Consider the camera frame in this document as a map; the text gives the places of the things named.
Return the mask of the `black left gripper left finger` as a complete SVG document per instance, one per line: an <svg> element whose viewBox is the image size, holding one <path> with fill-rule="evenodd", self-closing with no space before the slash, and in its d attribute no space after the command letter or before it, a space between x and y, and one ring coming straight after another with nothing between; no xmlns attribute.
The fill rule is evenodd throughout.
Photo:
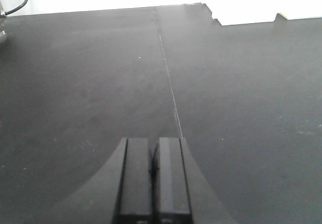
<svg viewBox="0 0 322 224"><path fill-rule="evenodd" d="M56 205L48 223L151 223L151 160L146 138L123 138L80 189Z"/></svg>

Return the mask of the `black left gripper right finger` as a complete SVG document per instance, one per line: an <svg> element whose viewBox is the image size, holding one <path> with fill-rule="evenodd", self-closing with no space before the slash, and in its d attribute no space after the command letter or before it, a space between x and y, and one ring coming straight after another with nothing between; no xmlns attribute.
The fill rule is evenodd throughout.
<svg viewBox="0 0 322 224"><path fill-rule="evenodd" d="M233 223L184 138L161 137L153 156L155 223Z"/></svg>

